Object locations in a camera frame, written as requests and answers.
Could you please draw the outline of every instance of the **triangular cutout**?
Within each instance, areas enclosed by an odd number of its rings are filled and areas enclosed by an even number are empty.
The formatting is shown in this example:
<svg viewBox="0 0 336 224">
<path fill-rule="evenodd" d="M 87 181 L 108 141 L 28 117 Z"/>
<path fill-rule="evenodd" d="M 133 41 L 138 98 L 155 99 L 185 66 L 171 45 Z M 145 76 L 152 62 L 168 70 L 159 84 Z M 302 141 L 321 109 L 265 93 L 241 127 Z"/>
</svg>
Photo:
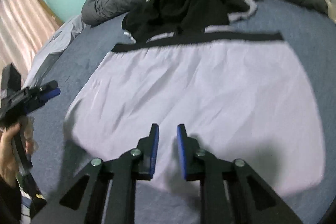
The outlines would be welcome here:
<svg viewBox="0 0 336 224">
<path fill-rule="evenodd" d="M 61 198 L 59 204 L 73 210 L 77 210 L 82 201 L 86 185 L 90 176 L 85 175 Z"/>
<path fill-rule="evenodd" d="M 252 176 L 247 177 L 247 182 L 251 188 L 255 207 L 258 211 L 262 211 L 276 205 L 275 200 Z"/>
</svg>

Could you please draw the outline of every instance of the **black waistband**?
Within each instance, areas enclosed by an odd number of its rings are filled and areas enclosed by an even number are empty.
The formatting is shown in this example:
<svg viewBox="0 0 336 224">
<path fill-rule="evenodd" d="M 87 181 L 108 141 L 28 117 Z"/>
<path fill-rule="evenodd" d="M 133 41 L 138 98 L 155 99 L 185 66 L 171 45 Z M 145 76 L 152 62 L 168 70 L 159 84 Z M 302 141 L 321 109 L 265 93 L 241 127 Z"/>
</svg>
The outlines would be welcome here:
<svg viewBox="0 0 336 224">
<path fill-rule="evenodd" d="M 278 33 L 242 33 L 242 32 L 213 32 L 213 33 L 197 33 L 197 34 L 182 34 L 174 37 L 166 37 L 147 43 L 135 44 L 116 44 L 112 52 L 129 52 L 142 48 L 163 47 L 172 45 L 189 45 L 205 42 L 212 42 L 215 40 L 244 40 L 249 42 L 270 42 L 283 41 L 282 35 Z"/>
</svg>

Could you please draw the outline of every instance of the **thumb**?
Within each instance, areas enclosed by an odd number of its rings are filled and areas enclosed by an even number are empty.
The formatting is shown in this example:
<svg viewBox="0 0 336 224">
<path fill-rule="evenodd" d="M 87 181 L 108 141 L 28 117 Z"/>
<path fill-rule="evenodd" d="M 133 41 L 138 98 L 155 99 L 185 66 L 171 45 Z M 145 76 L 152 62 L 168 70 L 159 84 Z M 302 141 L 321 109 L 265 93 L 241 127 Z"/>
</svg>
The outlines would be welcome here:
<svg viewBox="0 0 336 224">
<path fill-rule="evenodd" d="M 2 133 L 1 141 L 7 143 L 20 131 L 20 123 L 16 123 L 9 128 L 6 128 Z"/>
</svg>

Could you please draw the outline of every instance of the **beige curtain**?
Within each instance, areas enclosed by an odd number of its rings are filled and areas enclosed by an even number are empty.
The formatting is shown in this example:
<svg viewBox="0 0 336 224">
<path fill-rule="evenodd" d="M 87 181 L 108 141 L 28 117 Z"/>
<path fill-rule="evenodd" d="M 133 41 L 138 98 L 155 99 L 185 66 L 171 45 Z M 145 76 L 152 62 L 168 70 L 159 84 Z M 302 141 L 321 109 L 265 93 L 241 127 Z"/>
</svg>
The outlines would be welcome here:
<svg viewBox="0 0 336 224">
<path fill-rule="evenodd" d="M 0 82 L 10 63 L 25 80 L 36 52 L 57 29 L 37 0 L 0 0 Z"/>
</svg>

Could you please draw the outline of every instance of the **mattress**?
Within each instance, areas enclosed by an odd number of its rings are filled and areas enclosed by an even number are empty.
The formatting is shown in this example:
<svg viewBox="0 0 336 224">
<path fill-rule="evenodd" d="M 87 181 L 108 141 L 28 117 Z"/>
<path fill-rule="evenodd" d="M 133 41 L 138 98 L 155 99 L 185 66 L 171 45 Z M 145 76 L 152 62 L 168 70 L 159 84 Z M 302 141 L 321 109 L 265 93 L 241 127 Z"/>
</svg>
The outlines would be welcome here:
<svg viewBox="0 0 336 224">
<path fill-rule="evenodd" d="M 95 28 L 87 27 L 59 58 L 45 81 L 56 79 L 61 95 L 34 113 L 34 138 L 40 149 L 33 156 L 33 175 L 41 191 L 52 197 L 91 155 L 63 140 L 64 116 L 78 92 L 115 43 L 130 43 L 123 35 L 123 15 Z M 232 25 L 238 31 L 280 31 L 303 64 L 315 92 L 325 133 L 326 166 L 315 188 L 285 198 L 304 223 L 317 223 L 336 195 L 336 26 L 324 15 L 283 0 L 260 0 L 255 16 Z M 198 223 L 199 201 L 185 200 L 137 185 L 137 223 Z"/>
</svg>

